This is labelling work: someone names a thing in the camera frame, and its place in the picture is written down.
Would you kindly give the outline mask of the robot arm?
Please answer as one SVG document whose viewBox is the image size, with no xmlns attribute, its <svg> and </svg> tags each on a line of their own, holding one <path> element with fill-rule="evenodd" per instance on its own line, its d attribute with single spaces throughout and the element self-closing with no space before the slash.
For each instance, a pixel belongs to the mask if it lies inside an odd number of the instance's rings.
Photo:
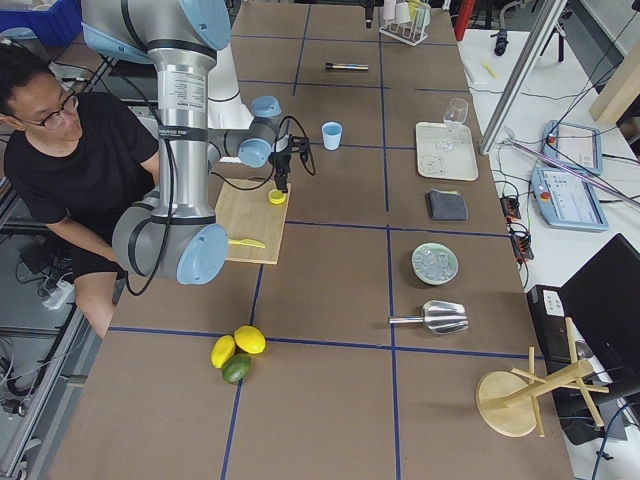
<svg viewBox="0 0 640 480">
<path fill-rule="evenodd" d="M 112 238 L 124 270 L 201 285 L 220 272 L 228 236 L 208 199 L 224 157 L 276 164 L 292 142 L 278 100 L 245 106 L 230 47 L 228 1 L 84 1 L 86 44 L 157 72 L 160 183 L 119 219 Z"/>
</svg>

